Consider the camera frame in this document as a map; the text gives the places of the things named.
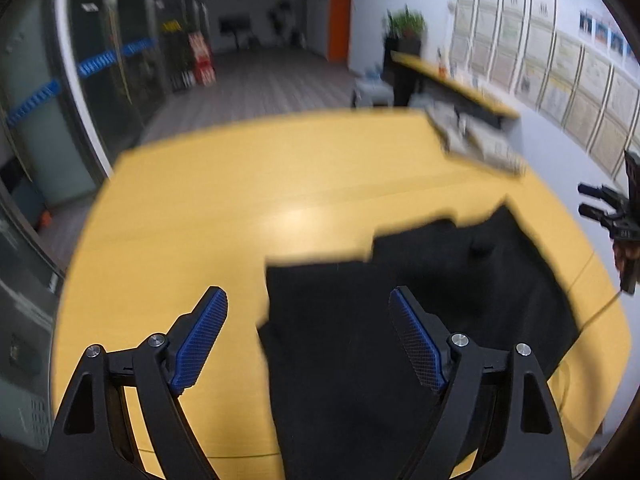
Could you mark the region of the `black fleece garment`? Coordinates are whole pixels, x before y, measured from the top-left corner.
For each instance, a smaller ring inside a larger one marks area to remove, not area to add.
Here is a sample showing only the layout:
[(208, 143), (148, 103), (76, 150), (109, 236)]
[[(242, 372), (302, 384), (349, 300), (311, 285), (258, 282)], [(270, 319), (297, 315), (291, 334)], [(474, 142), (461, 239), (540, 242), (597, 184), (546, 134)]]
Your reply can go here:
[(366, 261), (268, 266), (259, 327), (289, 479), (566, 479), (548, 387), (578, 336), (507, 206), (377, 237)]

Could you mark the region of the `yellow side desk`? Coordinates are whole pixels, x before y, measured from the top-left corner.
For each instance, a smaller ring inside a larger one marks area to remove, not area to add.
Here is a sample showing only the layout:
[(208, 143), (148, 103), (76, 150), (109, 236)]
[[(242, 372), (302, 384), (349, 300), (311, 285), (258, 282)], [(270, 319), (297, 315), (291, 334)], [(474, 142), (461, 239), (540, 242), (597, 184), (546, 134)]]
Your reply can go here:
[(455, 80), (451, 76), (442, 76), (437, 65), (423, 61), (420, 56), (397, 51), (393, 51), (390, 56), (396, 73), (394, 78), (395, 93), (407, 92), (407, 81), (410, 78), (420, 82), (428, 80), (433, 84), (438, 84), (439, 87), (454, 92), (458, 96), (462, 96), (462, 98), (478, 105), (480, 108), (484, 108), (484, 110), (496, 117), (509, 119), (521, 117), (521, 114), (514, 110), (513, 107), (491, 96), (486, 96), (480, 90), (467, 84), (462, 84), (462, 82)]

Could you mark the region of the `potted green plant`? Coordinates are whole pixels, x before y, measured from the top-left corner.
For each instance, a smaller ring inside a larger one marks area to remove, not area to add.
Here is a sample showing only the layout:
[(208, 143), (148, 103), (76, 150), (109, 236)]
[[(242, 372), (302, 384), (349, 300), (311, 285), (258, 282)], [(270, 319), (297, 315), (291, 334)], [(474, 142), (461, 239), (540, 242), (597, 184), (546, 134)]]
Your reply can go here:
[(420, 11), (408, 6), (397, 11), (387, 11), (384, 26), (384, 46), (386, 51), (419, 55), (427, 24)]

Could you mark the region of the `red white sign stand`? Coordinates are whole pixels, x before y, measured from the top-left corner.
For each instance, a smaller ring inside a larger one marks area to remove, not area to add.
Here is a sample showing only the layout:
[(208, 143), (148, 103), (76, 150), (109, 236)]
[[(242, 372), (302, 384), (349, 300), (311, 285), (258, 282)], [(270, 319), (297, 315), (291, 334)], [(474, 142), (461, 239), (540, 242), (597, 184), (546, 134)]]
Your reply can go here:
[(196, 81), (201, 86), (209, 87), (216, 82), (212, 52), (210, 52), (209, 46), (200, 32), (191, 32), (189, 42), (194, 58)]

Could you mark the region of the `black tv on stand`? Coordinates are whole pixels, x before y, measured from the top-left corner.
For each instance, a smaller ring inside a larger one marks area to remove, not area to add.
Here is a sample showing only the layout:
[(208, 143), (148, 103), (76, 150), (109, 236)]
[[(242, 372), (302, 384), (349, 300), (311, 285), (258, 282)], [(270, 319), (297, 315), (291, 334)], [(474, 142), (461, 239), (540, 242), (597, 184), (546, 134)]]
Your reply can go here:
[(252, 31), (252, 22), (247, 13), (223, 15), (218, 18), (218, 30), (221, 36), (233, 38), (236, 50), (240, 48), (240, 35)]

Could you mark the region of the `orange wall pillar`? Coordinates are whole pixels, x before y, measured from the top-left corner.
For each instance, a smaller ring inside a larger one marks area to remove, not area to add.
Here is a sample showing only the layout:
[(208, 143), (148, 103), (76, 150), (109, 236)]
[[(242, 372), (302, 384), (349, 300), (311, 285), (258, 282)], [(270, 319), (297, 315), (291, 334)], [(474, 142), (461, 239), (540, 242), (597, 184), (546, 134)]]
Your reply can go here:
[(352, 0), (329, 0), (328, 60), (346, 63), (349, 54)]

